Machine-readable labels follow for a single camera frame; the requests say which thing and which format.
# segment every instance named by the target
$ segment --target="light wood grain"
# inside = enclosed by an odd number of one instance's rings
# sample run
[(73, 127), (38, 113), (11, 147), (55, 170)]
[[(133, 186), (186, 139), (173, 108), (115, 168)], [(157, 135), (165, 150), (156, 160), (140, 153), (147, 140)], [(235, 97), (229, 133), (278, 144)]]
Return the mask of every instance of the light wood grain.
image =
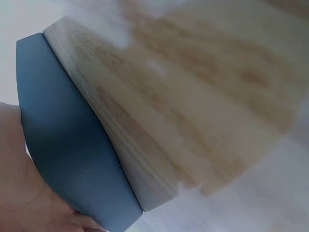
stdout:
[(309, 7), (289, 2), (67, 0), (44, 31), (154, 230), (309, 229), (288, 187), (309, 174)]

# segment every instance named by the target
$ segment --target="blue rubber base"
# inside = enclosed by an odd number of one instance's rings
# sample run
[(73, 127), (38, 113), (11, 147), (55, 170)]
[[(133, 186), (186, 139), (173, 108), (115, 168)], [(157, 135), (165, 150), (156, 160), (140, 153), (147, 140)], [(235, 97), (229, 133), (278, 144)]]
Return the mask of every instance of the blue rubber base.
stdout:
[(16, 72), (26, 143), (47, 184), (111, 232), (142, 210), (96, 115), (42, 34), (17, 42)]

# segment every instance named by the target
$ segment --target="white surface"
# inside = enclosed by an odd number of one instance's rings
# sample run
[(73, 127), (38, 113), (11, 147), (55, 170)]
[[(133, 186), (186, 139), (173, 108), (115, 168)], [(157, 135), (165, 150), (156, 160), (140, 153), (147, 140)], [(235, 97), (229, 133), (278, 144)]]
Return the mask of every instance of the white surface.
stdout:
[(0, 102), (18, 104), (16, 41), (42, 32), (61, 16), (55, 0), (0, 0)]

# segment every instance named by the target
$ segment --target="hand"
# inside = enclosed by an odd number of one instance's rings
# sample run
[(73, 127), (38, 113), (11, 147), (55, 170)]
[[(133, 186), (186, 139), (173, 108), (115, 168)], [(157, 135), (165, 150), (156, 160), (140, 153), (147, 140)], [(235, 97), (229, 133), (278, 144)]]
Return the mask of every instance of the hand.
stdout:
[(0, 103), (0, 231), (99, 232), (45, 183), (26, 153), (19, 107)]

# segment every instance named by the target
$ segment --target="fingernail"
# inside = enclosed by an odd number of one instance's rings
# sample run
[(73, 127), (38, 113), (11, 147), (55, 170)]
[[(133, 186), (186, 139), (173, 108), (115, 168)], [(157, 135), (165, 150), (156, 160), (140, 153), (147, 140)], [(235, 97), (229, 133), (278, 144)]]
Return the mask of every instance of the fingernail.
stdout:
[(107, 232), (107, 230), (91, 229), (91, 230), (85, 230), (84, 232)]

